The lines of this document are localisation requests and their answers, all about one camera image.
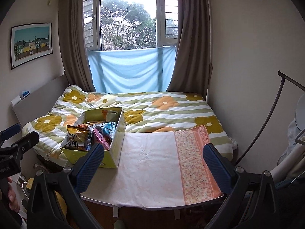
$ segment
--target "picture frame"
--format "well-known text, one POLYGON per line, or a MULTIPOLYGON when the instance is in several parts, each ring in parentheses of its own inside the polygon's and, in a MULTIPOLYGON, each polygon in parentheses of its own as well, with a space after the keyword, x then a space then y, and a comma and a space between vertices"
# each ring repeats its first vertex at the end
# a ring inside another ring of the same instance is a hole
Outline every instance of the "picture frame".
POLYGON ((52 23, 32 23, 12 27, 11 69, 52 53, 52 23))

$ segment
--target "cardboard box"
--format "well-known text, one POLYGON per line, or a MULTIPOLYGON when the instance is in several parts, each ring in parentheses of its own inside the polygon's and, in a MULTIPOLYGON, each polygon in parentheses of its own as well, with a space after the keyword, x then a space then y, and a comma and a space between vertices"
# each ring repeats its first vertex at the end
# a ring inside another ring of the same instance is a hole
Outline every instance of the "cardboard box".
MULTIPOLYGON (((117 168, 121 156, 121 149, 123 145, 126 123, 124 112, 121 108, 99 108, 83 112, 74 126, 86 123, 87 121, 107 121, 116 123, 116 130, 112 139, 109 150, 104 152, 104 159, 100 165, 103 168, 117 168)), ((66 157, 72 164, 87 154, 87 151, 76 151, 62 148, 68 141, 68 136, 63 140, 60 149, 64 152, 66 157)))

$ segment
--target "wall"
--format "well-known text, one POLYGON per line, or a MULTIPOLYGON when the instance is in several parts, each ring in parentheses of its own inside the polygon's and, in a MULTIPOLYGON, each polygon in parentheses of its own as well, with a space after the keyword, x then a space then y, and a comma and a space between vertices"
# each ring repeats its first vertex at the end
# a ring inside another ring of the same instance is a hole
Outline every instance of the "wall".
MULTIPOLYGON (((23 90, 34 91, 63 74, 58 26, 58 1, 52 0, 16 0, 0 25, 0 131, 18 123, 12 111, 11 100, 23 90), (52 22, 53 54, 25 63, 11 70, 10 33, 11 27, 28 23, 52 22)), ((18 134, 6 142, 6 146, 18 140, 18 134)), ((22 172, 30 175, 35 154, 27 152, 21 161, 22 172)))
MULTIPOLYGON (((278 70, 305 85, 305 22, 291 0, 211 0, 211 13, 208 103, 241 155, 272 107, 278 70)), ((286 81, 269 123, 239 165, 256 173, 276 166, 301 94, 286 81)))

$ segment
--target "headboard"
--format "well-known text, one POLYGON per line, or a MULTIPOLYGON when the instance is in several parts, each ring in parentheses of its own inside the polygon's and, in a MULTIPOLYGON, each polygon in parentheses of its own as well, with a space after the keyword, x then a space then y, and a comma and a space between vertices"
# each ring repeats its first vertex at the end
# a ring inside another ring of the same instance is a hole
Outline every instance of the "headboard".
POLYGON ((50 112, 68 86, 67 77, 63 74, 17 103, 13 111, 21 126, 50 112))

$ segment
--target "tree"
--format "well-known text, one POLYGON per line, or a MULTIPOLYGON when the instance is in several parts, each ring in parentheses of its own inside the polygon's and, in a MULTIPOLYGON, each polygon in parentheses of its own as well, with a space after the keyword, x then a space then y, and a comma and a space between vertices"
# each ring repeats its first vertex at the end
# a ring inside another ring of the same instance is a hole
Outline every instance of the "tree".
POLYGON ((102 0, 100 23, 102 50, 156 47, 156 19, 142 4, 102 0))

